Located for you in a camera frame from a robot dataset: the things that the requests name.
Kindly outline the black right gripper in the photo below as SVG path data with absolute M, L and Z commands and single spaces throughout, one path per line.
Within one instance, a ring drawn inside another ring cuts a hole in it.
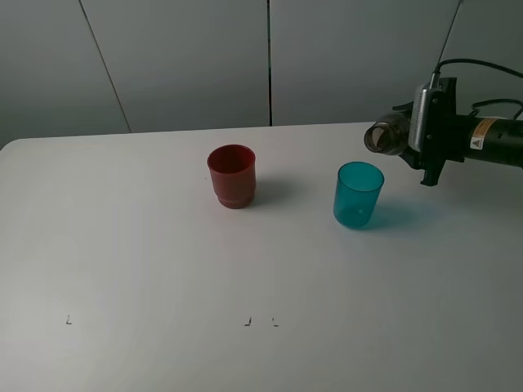
M 462 163 L 467 150 L 467 136 L 472 128 L 472 118 L 457 114 L 457 79 L 442 78 L 440 89 L 429 100 L 428 109 L 428 185 L 438 184 L 445 163 L 450 160 Z M 411 113 L 413 102 L 395 105 L 392 110 Z M 412 169 L 423 169 L 420 153 L 407 147 L 401 154 Z

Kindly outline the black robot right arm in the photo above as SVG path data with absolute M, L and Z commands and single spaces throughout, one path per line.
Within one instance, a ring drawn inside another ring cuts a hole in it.
M 418 93 L 409 112 L 407 146 L 400 157 L 423 171 L 421 184 L 437 185 L 448 161 L 469 158 L 522 167 L 522 121 L 458 114 L 456 95 L 457 79 L 441 78 L 437 88 Z

